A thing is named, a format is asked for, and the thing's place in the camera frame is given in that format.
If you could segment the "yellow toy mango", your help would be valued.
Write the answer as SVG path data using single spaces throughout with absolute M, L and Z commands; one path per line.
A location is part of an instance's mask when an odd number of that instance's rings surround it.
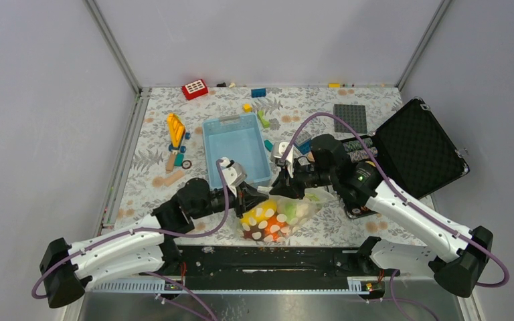
M 245 212 L 240 219 L 241 227 L 244 231 L 249 231 L 251 228 L 257 227 L 264 229 L 267 226 L 267 221 L 273 217 L 277 210 L 277 202 L 275 200 L 267 200 Z

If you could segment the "clear polka dot zip bag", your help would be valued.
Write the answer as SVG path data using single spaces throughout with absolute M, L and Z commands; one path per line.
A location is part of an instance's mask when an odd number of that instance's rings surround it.
M 275 200 L 277 202 L 277 210 L 273 216 L 277 215 L 278 216 L 277 219 L 279 221 L 283 222 L 286 220 L 286 218 L 284 215 L 278 214 L 278 209 L 279 209 L 279 206 L 283 206 L 286 201 L 301 201 L 301 202 L 307 202 L 307 203 L 315 203 L 319 206 L 319 211 L 320 211 L 326 203 L 335 200 L 335 196 L 330 194 L 329 192 L 325 191 L 322 188 L 312 188 L 312 189 L 307 189 L 305 191 L 305 195 L 304 195 L 303 199 L 291 199 L 288 197 L 273 195 L 268 200 Z M 281 229 L 279 232 L 265 236 L 265 235 L 263 235 L 263 232 L 257 227 L 251 228 L 251 230 L 249 230 L 249 231 L 244 231 L 241 227 L 240 219 L 238 220 L 237 232 L 241 238 L 250 240 L 250 241 L 266 242 L 266 243 L 282 243 L 282 242 L 286 241 L 293 233 L 297 232 L 305 224 L 305 223 L 299 224 L 299 225 L 289 225 L 288 224 L 287 227 Z

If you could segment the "orange toy carrot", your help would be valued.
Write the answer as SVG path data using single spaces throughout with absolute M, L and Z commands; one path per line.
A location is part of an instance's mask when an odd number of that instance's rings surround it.
M 278 216 L 275 215 L 273 217 L 270 217 L 269 219 L 265 221 L 261 221 L 257 227 L 263 232 L 263 235 L 271 235 L 279 232 L 281 229 L 288 226 L 286 221 L 279 221 Z

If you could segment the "toy cauliflower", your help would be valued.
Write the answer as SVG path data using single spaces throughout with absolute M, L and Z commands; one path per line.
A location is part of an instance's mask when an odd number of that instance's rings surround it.
M 315 203 L 286 201 L 283 206 L 279 206 L 278 214 L 284 215 L 289 225 L 299 225 L 306 223 L 318 211 L 319 206 Z

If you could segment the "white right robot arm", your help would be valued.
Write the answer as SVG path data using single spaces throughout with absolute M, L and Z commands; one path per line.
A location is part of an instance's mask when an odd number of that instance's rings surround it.
M 443 289 L 469 297 L 489 262 L 493 233 L 471 229 L 435 212 L 391 179 L 384 179 L 372 161 L 351 162 L 343 144 L 330 134 L 311 141 L 313 163 L 299 165 L 288 142 L 272 147 L 271 160 L 280 167 L 271 195 L 302 199 L 312 187 L 330 186 L 349 213 L 362 208 L 382 214 L 423 241 L 405 245 L 370 237 L 359 249 L 357 267 L 368 276 L 380 269 L 414 272 L 434 278 Z

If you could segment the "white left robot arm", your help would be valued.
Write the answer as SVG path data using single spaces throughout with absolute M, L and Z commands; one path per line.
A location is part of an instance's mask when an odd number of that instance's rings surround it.
M 230 210 L 242 216 L 268 200 L 268 195 L 245 182 L 241 164 L 222 157 L 216 168 L 220 189 L 211 189 L 205 179 L 190 179 L 151 214 L 127 227 L 85 241 L 68 243 L 63 237 L 51 241 L 31 295 L 47 300 L 50 308 L 61 308 L 107 281 L 147 272 L 177 272 L 182 257 L 175 239 L 195 238 L 194 220 Z

